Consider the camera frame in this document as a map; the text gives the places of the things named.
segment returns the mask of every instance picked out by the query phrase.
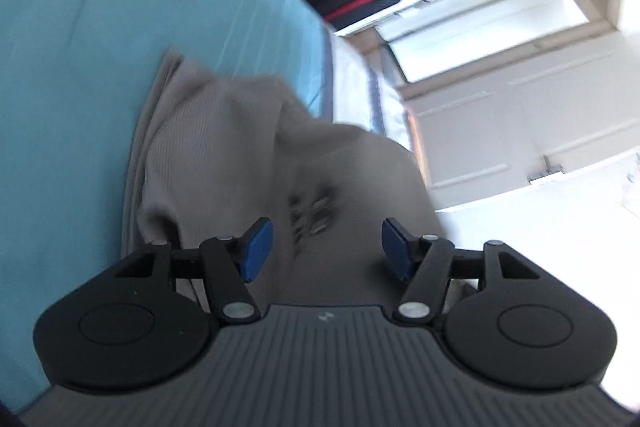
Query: ridged gray surface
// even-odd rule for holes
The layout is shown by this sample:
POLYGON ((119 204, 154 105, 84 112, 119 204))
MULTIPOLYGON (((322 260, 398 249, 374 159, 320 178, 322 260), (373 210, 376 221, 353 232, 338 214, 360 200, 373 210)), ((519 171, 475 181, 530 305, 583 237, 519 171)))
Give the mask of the ridged gray surface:
POLYGON ((490 387, 432 334, 377 307, 272 306, 225 328, 193 368, 153 389, 89 396, 54 387, 31 427, 616 427, 632 415, 595 386, 552 395, 490 387))

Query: gray fabric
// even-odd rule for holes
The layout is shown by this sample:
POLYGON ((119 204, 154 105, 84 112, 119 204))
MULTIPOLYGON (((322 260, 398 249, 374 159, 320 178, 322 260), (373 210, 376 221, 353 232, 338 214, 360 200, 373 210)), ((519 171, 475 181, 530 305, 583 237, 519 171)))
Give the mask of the gray fabric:
POLYGON ((443 234, 402 146, 315 120, 275 78, 217 78, 175 54, 138 124, 127 195, 123 254, 168 239, 167 222, 194 248, 269 217, 274 249, 249 285, 263 311, 276 302, 393 305, 403 288, 386 267, 383 219, 443 234))

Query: bed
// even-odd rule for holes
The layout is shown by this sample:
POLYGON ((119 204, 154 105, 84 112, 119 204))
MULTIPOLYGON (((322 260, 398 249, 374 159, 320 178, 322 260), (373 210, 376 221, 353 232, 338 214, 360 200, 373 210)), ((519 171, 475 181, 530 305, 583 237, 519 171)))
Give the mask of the bed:
POLYGON ((303 0, 0 0, 0 401, 48 384, 31 331, 119 258, 136 121, 167 49, 285 79, 318 118, 411 148, 385 79, 303 0))

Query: mattress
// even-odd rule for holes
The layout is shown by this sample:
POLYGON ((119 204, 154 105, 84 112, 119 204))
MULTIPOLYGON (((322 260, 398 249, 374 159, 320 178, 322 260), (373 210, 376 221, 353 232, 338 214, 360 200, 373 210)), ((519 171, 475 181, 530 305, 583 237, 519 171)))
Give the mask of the mattress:
POLYGON ((334 39, 303 0, 0 0, 0 401, 46 390, 37 317, 119 258, 130 144, 166 51, 276 74, 312 114, 385 132, 399 102, 372 74, 367 98, 334 78, 365 67, 334 39))

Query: white door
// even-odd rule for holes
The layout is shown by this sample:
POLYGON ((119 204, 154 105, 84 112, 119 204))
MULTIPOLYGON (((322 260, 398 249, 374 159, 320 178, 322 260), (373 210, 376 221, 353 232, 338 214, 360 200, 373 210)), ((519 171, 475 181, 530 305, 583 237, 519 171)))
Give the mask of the white door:
POLYGON ((569 172, 640 144, 640 37, 581 42, 409 105, 437 208, 525 187, 543 155, 569 172))

